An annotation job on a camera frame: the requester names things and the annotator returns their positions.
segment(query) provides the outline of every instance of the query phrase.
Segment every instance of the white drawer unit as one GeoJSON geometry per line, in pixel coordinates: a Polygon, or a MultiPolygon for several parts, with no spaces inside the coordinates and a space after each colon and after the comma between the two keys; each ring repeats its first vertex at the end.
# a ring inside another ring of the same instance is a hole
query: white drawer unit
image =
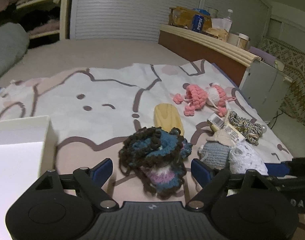
{"type": "Polygon", "coordinates": [[[291,83],[283,72],[256,59],[247,68],[239,88],[260,117],[271,121],[291,83]]]}

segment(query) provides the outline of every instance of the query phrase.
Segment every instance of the cartoon pattern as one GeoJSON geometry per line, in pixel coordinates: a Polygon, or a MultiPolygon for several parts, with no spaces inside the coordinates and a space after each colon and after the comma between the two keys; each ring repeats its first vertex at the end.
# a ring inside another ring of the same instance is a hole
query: cartoon pattern
{"type": "MultiPolygon", "coordinates": [[[[59,136],[56,167],[60,173],[71,173],[81,166],[93,167],[111,158],[114,173],[104,188],[119,204],[123,201],[160,201],[142,191],[134,174],[125,177],[118,170],[118,151],[122,142],[141,127],[154,125],[154,108],[160,103],[173,104],[181,116],[185,138],[193,152],[185,163],[197,158],[197,149],[210,133],[206,122],[214,113],[205,106],[194,116],[185,117],[182,105],[172,98],[184,93],[189,84],[202,88],[219,83],[227,96],[236,97],[229,106],[240,117],[264,124],[234,85],[205,60],[183,66],[133,64],[120,70],[80,68],[61,72],[51,78],[14,82],[0,93],[0,120],[49,115],[59,136]]],[[[259,139],[256,151],[264,162],[278,163],[292,156],[274,135],[267,132],[259,139]]],[[[186,184],[168,201],[185,202],[197,193],[188,173],[186,184]]]]}

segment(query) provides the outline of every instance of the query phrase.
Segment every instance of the gray crocheted item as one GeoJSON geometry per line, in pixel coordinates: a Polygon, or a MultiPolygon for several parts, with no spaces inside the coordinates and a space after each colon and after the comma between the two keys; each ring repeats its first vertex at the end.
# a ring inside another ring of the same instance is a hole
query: gray crocheted item
{"type": "Polygon", "coordinates": [[[219,142],[208,141],[204,147],[199,150],[201,161],[210,168],[224,168],[228,166],[230,147],[219,142]]]}

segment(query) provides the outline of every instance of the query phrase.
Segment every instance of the cardboard box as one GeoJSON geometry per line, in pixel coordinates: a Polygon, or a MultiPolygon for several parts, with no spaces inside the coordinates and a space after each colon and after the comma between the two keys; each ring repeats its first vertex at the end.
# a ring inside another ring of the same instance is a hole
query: cardboard box
{"type": "Polygon", "coordinates": [[[56,145],[49,116],[0,121],[0,240],[11,240],[6,213],[28,187],[54,167],[56,145]]]}

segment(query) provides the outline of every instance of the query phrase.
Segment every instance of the pepsi can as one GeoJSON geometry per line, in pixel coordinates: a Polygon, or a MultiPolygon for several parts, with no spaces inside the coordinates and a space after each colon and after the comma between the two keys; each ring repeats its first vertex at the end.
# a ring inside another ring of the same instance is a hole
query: pepsi can
{"type": "Polygon", "coordinates": [[[192,31],[201,33],[203,30],[203,25],[205,22],[205,18],[199,14],[195,14],[192,22],[192,31]]]}

